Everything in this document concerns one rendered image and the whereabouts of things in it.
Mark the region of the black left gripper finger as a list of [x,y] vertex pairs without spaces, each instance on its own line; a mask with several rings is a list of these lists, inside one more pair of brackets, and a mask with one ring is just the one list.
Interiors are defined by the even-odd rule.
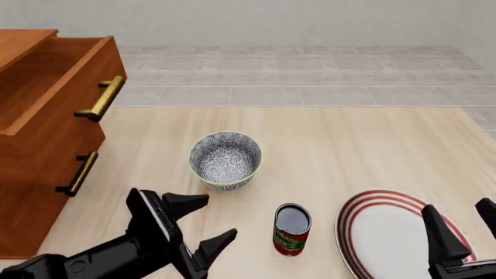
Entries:
[[195,271],[207,271],[222,251],[235,240],[237,229],[230,229],[219,236],[201,241],[193,253]]
[[168,192],[162,195],[162,202],[168,215],[175,221],[204,208],[208,204],[209,195],[176,195]]

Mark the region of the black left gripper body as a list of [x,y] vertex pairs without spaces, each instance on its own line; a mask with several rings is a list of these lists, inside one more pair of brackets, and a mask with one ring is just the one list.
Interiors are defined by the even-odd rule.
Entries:
[[195,271],[193,255],[177,221],[167,214],[162,197],[134,188],[126,204],[132,215],[126,234],[135,239],[139,264],[148,274],[173,264],[184,279],[206,279],[208,271]]

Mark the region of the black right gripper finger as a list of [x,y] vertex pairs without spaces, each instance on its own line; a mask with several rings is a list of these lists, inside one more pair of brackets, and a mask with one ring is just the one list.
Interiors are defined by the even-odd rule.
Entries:
[[487,227],[496,230],[496,204],[489,198],[482,198],[475,207]]
[[429,266],[467,268],[463,260],[472,255],[472,250],[458,237],[453,224],[431,204],[421,213],[428,239]]

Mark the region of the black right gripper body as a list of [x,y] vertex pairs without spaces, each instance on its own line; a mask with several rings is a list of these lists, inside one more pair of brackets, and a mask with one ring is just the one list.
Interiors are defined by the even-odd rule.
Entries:
[[496,260],[469,262],[458,267],[434,264],[429,267],[432,279],[496,279]]

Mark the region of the wooden cabinet drawer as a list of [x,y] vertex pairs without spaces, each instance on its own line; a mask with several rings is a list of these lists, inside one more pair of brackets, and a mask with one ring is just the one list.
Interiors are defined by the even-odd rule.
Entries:
[[82,122],[45,139],[0,143],[0,185],[65,185],[81,166],[78,157],[98,150],[104,140],[99,124]]
[[112,36],[54,37],[0,71],[0,135],[43,139],[86,118],[104,88],[126,72]]

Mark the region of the wooden cabinet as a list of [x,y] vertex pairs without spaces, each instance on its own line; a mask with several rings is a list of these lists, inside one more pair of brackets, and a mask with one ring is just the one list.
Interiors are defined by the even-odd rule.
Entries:
[[[56,29],[0,29],[0,71],[31,53]],[[0,143],[30,142],[28,136],[3,136]],[[68,199],[55,188],[0,185],[0,260],[21,260],[36,255]]]

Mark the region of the white plate with red rings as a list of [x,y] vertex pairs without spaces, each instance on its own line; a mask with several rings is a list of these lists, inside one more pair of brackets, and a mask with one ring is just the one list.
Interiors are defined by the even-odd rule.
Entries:
[[367,190],[340,206],[336,244],[354,279],[432,279],[422,200]]

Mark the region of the blue patterned bowl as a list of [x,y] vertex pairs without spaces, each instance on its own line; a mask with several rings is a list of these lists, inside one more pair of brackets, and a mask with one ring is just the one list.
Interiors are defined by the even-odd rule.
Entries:
[[262,150],[250,136],[221,131],[199,139],[191,148],[190,168],[207,187],[231,191],[247,185],[260,168]]

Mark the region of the red tomato sauce tin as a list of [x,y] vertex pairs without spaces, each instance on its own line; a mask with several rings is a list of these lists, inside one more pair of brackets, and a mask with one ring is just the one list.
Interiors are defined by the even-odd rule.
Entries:
[[279,206],[274,215],[273,244],[282,255],[295,257],[302,253],[312,227],[308,211],[298,204]]

